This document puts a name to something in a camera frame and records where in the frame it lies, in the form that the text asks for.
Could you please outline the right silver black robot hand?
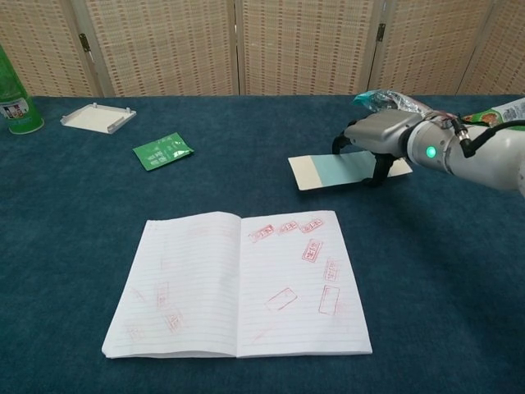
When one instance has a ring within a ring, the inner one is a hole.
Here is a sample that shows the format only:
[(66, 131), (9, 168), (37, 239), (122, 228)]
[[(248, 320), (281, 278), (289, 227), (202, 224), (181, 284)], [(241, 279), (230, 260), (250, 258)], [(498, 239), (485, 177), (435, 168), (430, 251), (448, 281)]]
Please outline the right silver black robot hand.
[(378, 187), (387, 179), (394, 162), (407, 156), (408, 137), (416, 125), (423, 121), (422, 115), (396, 109), (384, 109), (365, 118), (351, 121), (334, 138), (333, 154), (347, 145), (354, 145), (373, 154), (376, 162), (371, 177), (363, 180), (369, 187)]

